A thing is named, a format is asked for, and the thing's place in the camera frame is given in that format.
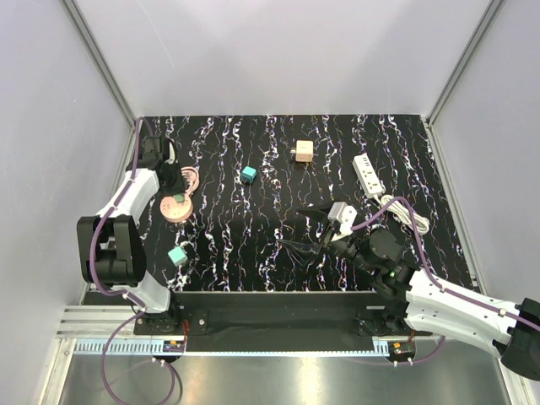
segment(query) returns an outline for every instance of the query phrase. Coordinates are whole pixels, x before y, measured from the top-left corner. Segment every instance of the extension cord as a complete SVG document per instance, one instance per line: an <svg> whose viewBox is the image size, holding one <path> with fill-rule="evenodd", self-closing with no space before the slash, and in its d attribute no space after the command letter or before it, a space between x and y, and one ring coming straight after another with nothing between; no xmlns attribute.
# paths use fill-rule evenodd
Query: extension cord
<svg viewBox="0 0 540 405"><path fill-rule="evenodd" d="M382 195L385 192L385 187L382 185L379 177L375 173L375 170L371 165L370 158L368 158L367 154L355 156L353 160L353 167L360 180L360 184L364 189L365 195L368 198L374 198L381 207L393 199L393 196ZM388 208L388 211L394 214L397 221L405 224L410 229L413 228L413 222L411 221L408 210L401 203L393 203ZM414 219L416 221L418 232L421 235L427 234L429 232L429 221L417 213L414 213Z"/></svg>

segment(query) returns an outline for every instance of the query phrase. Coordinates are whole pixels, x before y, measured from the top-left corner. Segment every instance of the teal block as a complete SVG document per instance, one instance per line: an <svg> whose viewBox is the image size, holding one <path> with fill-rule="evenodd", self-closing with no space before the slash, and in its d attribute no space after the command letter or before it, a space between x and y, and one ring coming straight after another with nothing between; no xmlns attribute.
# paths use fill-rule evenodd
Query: teal block
<svg viewBox="0 0 540 405"><path fill-rule="evenodd" d="M175 266L180 266L182 263L187 262L187 254L181 247L177 246L172 251L169 252L169 258L175 264Z"/></svg>
<svg viewBox="0 0 540 405"><path fill-rule="evenodd" d="M246 166L244 170L240 173L240 180L252 183L255 180L256 175L257 171L255 169L250 166Z"/></svg>

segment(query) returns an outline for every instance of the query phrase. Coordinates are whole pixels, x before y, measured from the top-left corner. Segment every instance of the black marble surface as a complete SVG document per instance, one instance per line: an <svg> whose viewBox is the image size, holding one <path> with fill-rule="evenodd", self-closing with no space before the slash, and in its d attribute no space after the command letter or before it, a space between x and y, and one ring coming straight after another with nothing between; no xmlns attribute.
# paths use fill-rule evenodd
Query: black marble surface
<svg viewBox="0 0 540 405"><path fill-rule="evenodd" d="M171 116L150 117L155 134L173 138L182 165L199 169L194 214L171 224L149 203L139 233L148 270L174 291L356 291L367 286L358 270L322 256L299 268L277 238L309 242L321 227L298 216L301 205L345 201L359 221L377 211L352 166L367 152L386 193L406 197L430 221L424 237L432 268L441 277L471 288L434 156L419 116ZM296 140L314 143L312 164L291 159ZM240 183L242 168L257 170L251 186ZM418 262L411 232L383 215ZM174 268L167 252L183 246L190 258Z"/></svg>

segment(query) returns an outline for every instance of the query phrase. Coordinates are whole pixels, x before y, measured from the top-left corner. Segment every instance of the gray floor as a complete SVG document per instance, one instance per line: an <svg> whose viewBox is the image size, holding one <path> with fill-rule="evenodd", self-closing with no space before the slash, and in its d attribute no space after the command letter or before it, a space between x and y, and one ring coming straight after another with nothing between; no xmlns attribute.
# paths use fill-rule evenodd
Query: gray floor
<svg viewBox="0 0 540 405"><path fill-rule="evenodd" d="M422 352L435 344L424 343ZM107 358L109 380L144 357ZM190 358L175 362L184 385L182 404L510 404L495 360L448 342L429 363L394 369L382 359ZM170 376L146 364L120 379L115 393L133 405L157 403ZM61 404L114 403L102 387L99 356L76 355ZM177 403L178 391L173 398Z"/></svg>

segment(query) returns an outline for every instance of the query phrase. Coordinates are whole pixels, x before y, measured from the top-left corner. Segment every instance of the wall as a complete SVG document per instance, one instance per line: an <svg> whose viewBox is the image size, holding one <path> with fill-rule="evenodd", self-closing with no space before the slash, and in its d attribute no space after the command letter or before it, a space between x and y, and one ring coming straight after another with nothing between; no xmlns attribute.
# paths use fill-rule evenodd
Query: wall
<svg viewBox="0 0 540 405"><path fill-rule="evenodd" d="M423 113L489 0L77 0L138 115Z"/></svg>
<svg viewBox="0 0 540 405"><path fill-rule="evenodd" d="M539 14L506 2L435 123L488 291L516 302L540 300Z"/></svg>
<svg viewBox="0 0 540 405"><path fill-rule="evenodd" d="M0 4L0 403L35 403L83 288L75 225L108 199L127 124L57 0Z"/></svg>

